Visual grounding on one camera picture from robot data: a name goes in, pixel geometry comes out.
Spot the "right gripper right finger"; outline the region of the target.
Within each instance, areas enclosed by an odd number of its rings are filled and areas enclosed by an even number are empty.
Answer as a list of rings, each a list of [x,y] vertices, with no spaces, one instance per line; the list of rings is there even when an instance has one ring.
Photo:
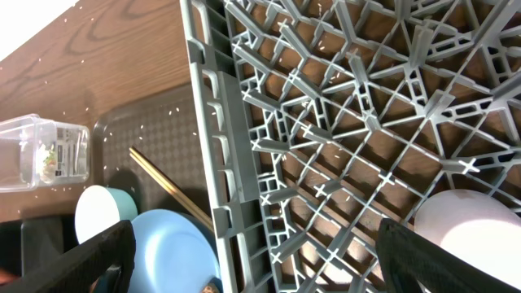
[[[472,267],[393,219],[379,225],[375,246],[388,292],[520,293]]]

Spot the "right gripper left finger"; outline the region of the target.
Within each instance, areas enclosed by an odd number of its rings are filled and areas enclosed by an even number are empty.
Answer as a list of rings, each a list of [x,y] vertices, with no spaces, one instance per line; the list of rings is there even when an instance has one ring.
[[[1,286],[2,292],[126,292],[134,271],[136,240],[130,221],[119,221],[49,265]]]

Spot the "light blue rice bowl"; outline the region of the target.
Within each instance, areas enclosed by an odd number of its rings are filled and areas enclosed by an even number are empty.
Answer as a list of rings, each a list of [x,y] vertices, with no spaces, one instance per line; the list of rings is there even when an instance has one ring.
[[[137,206],[126,191],[89,186],[82,192],[75,210],[77,241],[82,244],[119,221],[131,221],[137,215]]]

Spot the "orange carrot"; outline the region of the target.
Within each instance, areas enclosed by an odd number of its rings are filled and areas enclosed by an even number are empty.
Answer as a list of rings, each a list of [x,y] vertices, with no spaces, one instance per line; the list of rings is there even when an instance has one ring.
[[[19,277],[8,272],[1,272],[0,273],[0,286],[5,286],[8,283],[14,282]]]

